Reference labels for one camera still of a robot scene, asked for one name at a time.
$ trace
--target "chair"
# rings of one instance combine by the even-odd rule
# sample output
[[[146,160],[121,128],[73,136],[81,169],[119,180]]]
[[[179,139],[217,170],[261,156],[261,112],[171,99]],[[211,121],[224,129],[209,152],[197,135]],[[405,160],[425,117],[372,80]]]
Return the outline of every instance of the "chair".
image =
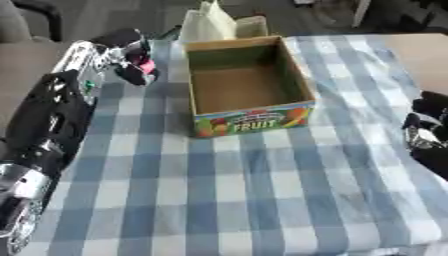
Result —
[[[62,41],[62,18],[53,5],[39,0],[0,0],[0,43],[35,39],[19,9],[43,15],[48,21],[50,39]]]

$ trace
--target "white object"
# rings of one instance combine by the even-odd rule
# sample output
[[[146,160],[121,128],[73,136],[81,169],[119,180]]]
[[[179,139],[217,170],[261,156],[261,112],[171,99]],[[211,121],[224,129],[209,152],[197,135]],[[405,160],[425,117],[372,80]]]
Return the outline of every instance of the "white object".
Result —
[[[182,43],[236,39],[236,22],[218,4],[202,2],[199,11],[189,10],[182,24]]]

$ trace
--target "fruit box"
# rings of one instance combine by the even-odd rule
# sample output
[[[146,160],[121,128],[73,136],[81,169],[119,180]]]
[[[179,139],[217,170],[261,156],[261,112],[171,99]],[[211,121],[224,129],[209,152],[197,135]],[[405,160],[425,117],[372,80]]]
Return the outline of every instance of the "fruit box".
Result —
[[[197,137],[307,124],[315,98],[280,36],[185,49]]]

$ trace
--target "wooden table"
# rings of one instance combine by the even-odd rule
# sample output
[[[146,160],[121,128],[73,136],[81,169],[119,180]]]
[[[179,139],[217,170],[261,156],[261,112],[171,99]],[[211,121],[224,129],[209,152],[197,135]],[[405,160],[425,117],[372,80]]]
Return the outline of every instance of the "wooden table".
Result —
[[[417,85],[448,95],[448,36],[385,35],[384,39]]]

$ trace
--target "floor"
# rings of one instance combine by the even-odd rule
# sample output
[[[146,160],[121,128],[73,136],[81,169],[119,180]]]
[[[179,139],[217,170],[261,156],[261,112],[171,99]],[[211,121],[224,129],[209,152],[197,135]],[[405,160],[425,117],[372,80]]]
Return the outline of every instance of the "floor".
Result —
[[[197,9],[201,0],[43,0],[57,6],[63,15],[66,40],[88,39],[121,27],[136,27],[151,37],[181,24],[185,12]],[[323,26],[313,8],[295,8],[292,0],[221,0],[231,16],[267,16],[271,33],[283,36],[356,33],[360,30]],[[46,32],[41,17],[27,14],[35,34]]]

